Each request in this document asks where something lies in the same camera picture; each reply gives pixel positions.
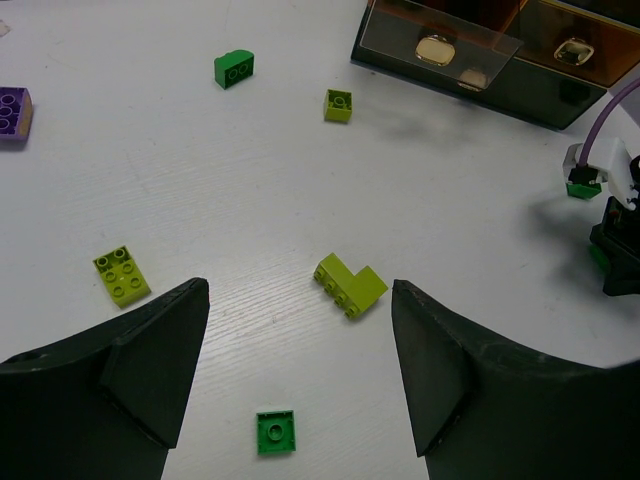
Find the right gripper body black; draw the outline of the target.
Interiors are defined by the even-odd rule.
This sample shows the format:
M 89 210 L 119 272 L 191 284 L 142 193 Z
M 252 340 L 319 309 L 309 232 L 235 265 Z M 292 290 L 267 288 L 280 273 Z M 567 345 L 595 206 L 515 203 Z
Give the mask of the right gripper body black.
M 597 245 L 602 250 L 639 249 L 639 157 L 624 154 L 620 170 L 629 176 L 629 193 L 622 200 L 611 196 L 599 230 Z

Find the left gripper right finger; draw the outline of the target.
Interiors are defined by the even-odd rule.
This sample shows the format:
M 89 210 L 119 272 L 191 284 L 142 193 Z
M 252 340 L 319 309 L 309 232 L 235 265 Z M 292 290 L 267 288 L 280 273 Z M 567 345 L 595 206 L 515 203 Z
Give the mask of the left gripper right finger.
M 417 455 L 432 479 L 635 479 L 639 365 L 526 347 L 393 285 L 391 318 Z

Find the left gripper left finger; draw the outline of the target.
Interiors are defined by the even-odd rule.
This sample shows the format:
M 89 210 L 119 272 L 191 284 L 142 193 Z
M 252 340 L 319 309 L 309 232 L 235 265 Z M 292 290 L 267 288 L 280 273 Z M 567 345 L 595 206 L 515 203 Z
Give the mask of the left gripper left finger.
M 209 315 L 192 278 L 1 364 L 4 479 L 159 479 L 177 445 Z

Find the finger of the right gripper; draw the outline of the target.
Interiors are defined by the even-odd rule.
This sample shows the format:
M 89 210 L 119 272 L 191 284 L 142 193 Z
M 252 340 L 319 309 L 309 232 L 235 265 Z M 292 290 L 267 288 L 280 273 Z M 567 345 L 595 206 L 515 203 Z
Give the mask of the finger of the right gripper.
M 594 227 L 590 240 L 608 261 L 603 292 L 608 296 L 638 295 L 639 249 L 625 244 L 619 235 L 603 227 Z

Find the lime L-shaped lego brick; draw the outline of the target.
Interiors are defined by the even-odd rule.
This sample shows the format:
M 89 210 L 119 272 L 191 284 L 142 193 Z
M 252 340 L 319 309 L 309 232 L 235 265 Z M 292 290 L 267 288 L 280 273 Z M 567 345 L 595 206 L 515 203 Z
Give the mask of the lime L-shaped lego brick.
M 370 266 L 354 274 L 335 253 L 318 263 L 313 278 L 351 320 L 369 310 L 388 290 Z

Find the dark green square lego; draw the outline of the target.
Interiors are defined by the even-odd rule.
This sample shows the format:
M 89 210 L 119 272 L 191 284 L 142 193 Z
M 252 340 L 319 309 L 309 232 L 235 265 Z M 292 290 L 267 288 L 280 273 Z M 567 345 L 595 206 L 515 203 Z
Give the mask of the dark green square lego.
M 257 413 L 256 445 L 257 453 L 261 456 L 295 452 L 294 411 L 281 410 Z

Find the transparent drawer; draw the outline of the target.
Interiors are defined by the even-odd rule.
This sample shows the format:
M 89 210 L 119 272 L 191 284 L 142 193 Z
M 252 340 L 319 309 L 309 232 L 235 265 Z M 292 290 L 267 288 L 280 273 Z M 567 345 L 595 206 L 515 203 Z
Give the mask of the transparent drawer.
M 483 91 L 522 45 L 507 34 L 519 13 L 518 1 L 371 1 L 359 46 Z

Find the lime small lego brick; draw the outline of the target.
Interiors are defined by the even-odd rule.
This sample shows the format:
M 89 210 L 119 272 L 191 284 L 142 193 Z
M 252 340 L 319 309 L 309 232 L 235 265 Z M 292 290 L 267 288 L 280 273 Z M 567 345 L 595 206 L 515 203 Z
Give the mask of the lime small lego brick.
M 348 123 L 352 115 L 352 93 L 328 89 L 323 106 L 324 120 Z

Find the green lego brick top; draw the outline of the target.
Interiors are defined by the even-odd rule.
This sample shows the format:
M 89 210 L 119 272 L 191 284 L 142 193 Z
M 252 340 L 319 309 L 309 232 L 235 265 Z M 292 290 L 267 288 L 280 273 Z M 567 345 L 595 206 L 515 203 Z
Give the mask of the green lego brick top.
M 226 90 L 251 77 L 254 65 L 255 56 L 251 51 L 238 49 L 227 52 L 213 60 L 214 81 Z

